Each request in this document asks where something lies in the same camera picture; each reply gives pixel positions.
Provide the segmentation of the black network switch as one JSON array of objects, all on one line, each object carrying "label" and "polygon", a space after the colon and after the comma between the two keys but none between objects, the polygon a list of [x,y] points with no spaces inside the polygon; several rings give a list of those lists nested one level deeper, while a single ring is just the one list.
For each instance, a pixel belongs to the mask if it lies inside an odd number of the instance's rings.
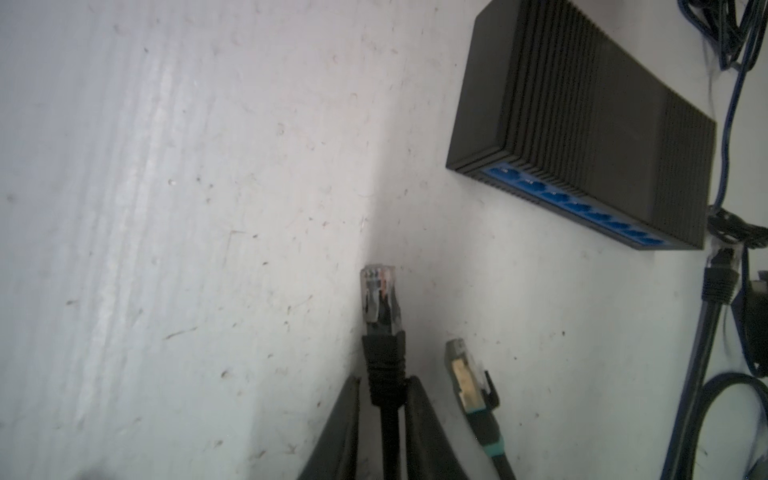
[{"label": "black network switch", "polygon": [[476,17],[446,165],[638,250],[699,250],[713,119],[569,1]]}]

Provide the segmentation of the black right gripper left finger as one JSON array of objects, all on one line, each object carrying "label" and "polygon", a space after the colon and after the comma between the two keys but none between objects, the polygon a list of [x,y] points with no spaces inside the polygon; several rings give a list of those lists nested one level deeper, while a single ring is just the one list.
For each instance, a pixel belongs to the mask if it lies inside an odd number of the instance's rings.
[{"label": "black right gripper left finger", "polygon": [[340,390],[299,480],[356,478],[359,415],[360,378],[350,376]]}]

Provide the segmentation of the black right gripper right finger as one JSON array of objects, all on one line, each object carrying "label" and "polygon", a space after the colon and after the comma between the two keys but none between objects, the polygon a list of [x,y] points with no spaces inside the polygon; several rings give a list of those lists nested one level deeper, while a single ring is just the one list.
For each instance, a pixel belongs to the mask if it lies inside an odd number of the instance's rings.
[{"label": "black right gripper right finger", "polygon": [[416,376],[408,379],[406,387],[405,432],[409,479],[468,479]]}]

